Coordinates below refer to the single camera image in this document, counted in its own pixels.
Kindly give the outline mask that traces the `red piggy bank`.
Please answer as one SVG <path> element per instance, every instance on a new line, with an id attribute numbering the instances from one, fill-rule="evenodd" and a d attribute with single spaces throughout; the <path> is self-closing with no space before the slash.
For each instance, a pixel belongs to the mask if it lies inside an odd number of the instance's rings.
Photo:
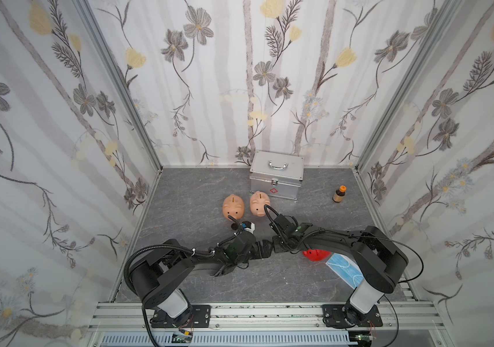
<path id="1" fill-rule="evenodd" d="M 332 253 L 325 250 L 306 250 L 303 251 L 303 255 L 312 262 L 320 262 L 327 260 Z"/>

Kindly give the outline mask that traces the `pink piggy bank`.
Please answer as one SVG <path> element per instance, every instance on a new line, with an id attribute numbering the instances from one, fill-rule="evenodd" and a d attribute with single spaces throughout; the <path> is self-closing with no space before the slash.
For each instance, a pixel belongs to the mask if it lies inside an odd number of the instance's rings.
<path id="1" fill-rule="evenodd" d="M 223 202 L 222 214 L 226 219 L 232 216 L 234 219 L 240 220 L 245 214 L 243 199 L 237 195 L 229 195 Z"/>
<path id="2" fill-rule="evenodd" d="M 266 215 L 264 206 L 271 205 L 269 196 L 265 192 L 256 191 L 250 198 L 250 210 L 256 217 L 264 217 Z"/>

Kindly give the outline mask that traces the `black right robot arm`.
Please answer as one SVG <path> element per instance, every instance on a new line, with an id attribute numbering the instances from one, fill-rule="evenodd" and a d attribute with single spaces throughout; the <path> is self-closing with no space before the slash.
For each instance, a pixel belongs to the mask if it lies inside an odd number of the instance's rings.
<path id="1" fill-rule="evenodd" d="M 335 231 L 313 224 L 300 224 L 293 217 L 279 214 L 269 205 L 264 212 L 274 238 L 274 251 L 308 252 L 323 250 L 349 257 L 360 269 L 363 280 L 342 305 L 322 307 L 328 328 L 381 327 L 377 305 L 394 292 L 409 263 L 398 241 L 375 226 L 362 231 Z"/>

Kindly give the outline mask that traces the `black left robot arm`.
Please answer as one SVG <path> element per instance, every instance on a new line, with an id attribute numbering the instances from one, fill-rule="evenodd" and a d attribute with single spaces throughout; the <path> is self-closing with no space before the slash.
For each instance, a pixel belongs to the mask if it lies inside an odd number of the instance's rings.
<path id="1" fill-rule="evenodd" d="M 257 240 L 252 225 L 231 217 L 237 228 L 233 236 L 205 252 L 183 247 L 176 239 L 144 247 L 128 257 L 123 268 L 126 286 L 140 299 L 144 326 L 153 346 L 159 344 L 152 333 L 156 318 L 149 309 L 162 312 L 163 323 L 171 328 L 190 325 L 193 306 L 180 289 L 190 275 L 226 276 L 239 268 L 245 270 L 252 260 L 271 257 L 272 240 Z"/>

